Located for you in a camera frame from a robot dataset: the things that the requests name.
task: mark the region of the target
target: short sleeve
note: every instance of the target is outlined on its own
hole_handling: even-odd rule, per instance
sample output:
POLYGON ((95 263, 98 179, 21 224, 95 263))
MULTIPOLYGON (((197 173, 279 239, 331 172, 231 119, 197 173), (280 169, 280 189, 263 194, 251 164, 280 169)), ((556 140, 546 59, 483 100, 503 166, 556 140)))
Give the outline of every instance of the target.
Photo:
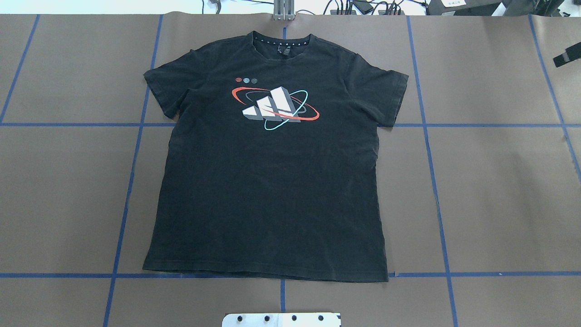
POLYGON ((175 117, 189 89, 200 88, 205 80, 203 55, 196 50, 144 73, 164 115, 175 117))
POLYGON ((379 124, 393 127, 409 76, 371 66, 355 54, 345 74, 345 86, 355 104, 379 124))

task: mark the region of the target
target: t-shirt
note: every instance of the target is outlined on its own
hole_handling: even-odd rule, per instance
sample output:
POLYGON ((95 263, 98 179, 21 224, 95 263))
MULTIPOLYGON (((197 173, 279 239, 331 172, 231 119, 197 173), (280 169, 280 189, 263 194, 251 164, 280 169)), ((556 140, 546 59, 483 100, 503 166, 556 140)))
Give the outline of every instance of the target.
POLYGON ((144 73, 172 131, 143 269, 385 282, 377 126, 408 76, 256 31, 144 73))

